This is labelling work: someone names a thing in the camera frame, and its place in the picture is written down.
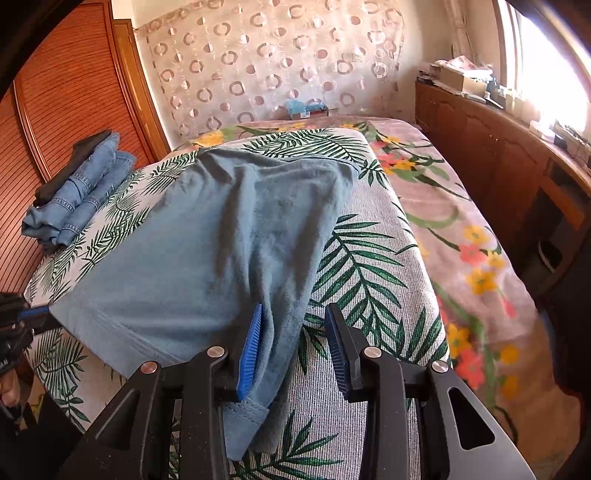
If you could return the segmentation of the left hand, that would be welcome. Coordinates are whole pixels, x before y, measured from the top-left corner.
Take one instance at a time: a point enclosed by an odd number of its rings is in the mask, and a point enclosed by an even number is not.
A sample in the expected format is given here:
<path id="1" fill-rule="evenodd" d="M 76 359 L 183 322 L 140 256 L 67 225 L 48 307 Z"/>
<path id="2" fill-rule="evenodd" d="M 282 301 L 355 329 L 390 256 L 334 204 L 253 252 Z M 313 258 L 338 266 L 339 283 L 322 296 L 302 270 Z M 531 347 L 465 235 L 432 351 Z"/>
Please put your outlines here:
<path id="1" fill-rule="evenodd" d="M 3 374 L 0 378 L 0 396 L 2 404 L 13 408 L 20 402 L 20 384 L 15 369 Z"/>

